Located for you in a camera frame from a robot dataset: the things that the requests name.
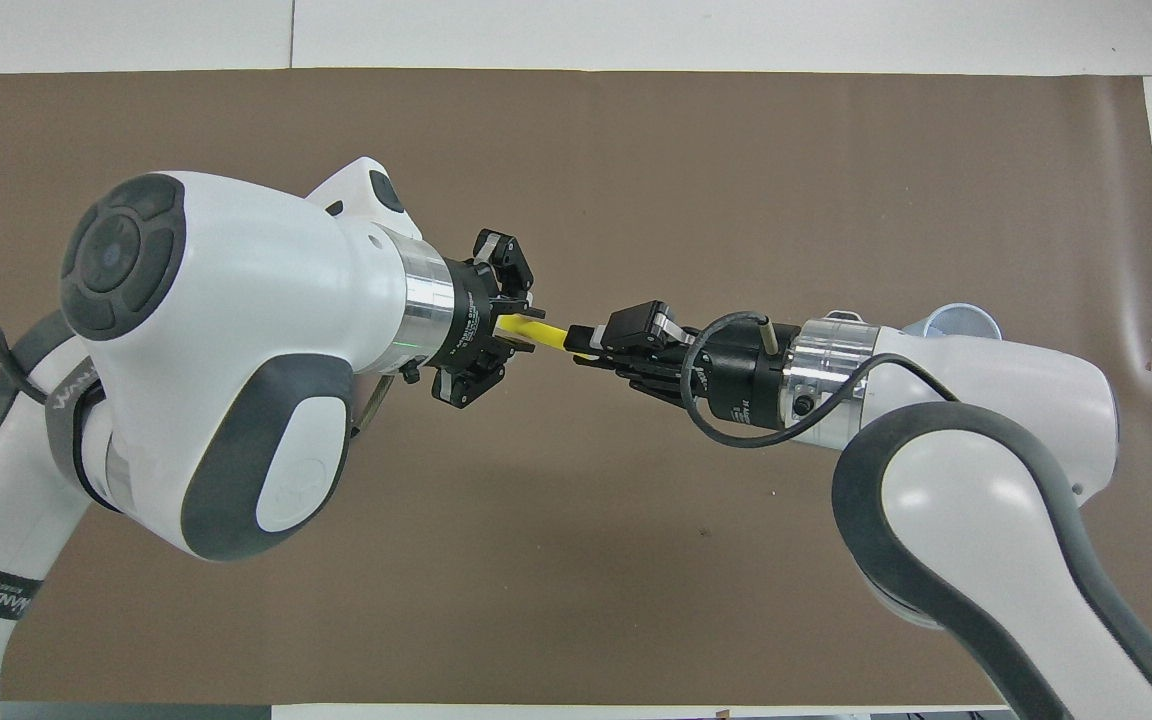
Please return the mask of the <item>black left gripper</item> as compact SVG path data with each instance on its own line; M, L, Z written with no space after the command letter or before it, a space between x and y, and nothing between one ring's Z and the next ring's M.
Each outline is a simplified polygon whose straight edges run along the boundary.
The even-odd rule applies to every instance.
M497 382L516 354L536 346L494 336L492 300L506 306L531 306L535 274L511 234L482 229L473 245L473 264L447 259L453 290L453 314L435 363L433 397L454 407L470 406Z

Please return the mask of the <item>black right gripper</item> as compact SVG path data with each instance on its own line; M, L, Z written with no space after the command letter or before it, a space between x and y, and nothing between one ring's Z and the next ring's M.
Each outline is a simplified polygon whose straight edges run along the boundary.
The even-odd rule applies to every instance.
M705 397L719 420L751 427L786 429L782 410L785 373L790 361L796 325L773 323L778 354L765 351L755 323L733 323L704 343L692 370L692 397ZM652 300L609 314L602 325L602 350L646 353L670 344L691 344L698 331L675 323L667 302ZM576 356L576 364L609 370L631 389L650 397L681 404L681 361L658 363L652 357Z

